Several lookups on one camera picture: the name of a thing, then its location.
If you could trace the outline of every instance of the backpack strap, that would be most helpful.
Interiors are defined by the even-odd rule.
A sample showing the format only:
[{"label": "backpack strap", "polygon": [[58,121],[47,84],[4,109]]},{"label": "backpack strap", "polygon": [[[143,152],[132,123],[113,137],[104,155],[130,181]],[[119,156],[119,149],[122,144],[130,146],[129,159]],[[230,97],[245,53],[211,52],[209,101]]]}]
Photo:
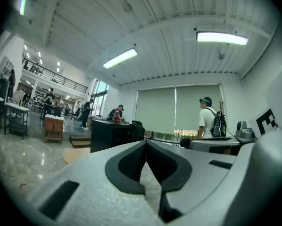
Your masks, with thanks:
[{"label": "backpack strap", "polygon": [[[205,107],[204,109],[207,109],[207,110],[210,110],[209,108],[207,108],[207,107]],[[212,114],[213,115],[215,115],[216,116],[216,114],[212,111],[212,110],[210,110],[211,112],[212,112]]]}]

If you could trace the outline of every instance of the bottle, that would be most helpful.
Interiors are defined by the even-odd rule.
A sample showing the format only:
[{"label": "bottle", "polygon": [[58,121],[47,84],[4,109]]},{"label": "bottle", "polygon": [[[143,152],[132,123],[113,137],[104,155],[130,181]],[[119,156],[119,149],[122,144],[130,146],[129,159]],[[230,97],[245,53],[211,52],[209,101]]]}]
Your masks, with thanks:
[{"label": "bottle", "polygon": [[114,115],[114,124],[120,123],[120,112],[119,109],[116,109],[115,115]]}]

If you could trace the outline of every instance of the balcony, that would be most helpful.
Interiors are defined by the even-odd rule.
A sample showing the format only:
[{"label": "balcony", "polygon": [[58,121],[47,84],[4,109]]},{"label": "balcony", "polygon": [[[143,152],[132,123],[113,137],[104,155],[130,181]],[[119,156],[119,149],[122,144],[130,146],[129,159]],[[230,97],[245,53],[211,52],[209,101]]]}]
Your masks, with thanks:
[{"label": "balcony", "polygon": [[42,67],[41,65],[38,65],[38,64],[26,59],[24,57],[24,55],[23,55],[22,67],[23,67],[23,69],[26,69],[26,70],[28,70],[32,73],[35,73],[35,74],[39,75],[40,77],[49,79],[49,80],[51,80],[55,83],[61,84],[63,86],[66,86],[68,88],[74,89],[74,90],[82,92],[82,93],[85,93],[86,90],[88,89],[88,87],[86,87],[82,84],[79,84],[75,81],[69,80],[66,77],[63,77],[63,76],[61,76],[57,73],[54,73],[53,71],[48,70],[48,69]]}]

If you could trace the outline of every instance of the black pants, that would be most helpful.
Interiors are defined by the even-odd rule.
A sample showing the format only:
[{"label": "black pants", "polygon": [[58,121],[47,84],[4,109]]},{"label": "black pants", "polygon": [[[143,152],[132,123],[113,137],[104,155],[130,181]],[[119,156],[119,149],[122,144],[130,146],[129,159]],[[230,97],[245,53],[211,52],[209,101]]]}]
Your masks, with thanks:
[{"label": "black pants", "polygon": [[43,106],[43,118],[45,118],[46,114],[51,115],[51,106],[49,106],[48,104],[44,104]]},{"label": "black pants", "polygon": [[83,113],[83,127],[86,127],[86,123],[88,122],[89,114]]}]

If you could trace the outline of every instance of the man in white t-shirt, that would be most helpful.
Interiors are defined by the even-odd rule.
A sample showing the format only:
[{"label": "man in white t-shirt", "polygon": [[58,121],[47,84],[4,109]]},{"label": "man in white t-shirt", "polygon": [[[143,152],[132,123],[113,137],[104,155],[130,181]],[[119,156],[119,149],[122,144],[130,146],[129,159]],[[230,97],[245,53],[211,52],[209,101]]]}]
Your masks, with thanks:
[{"label": "man in white t-shirt", "polygon": [[209,138],[212,137],[211,129],[213,126],[213,121],[216,117],[216,111],[212,108],[212,100],[209,97],[200,99],[201,110],[199,112],[199,134],[198,138]]}]

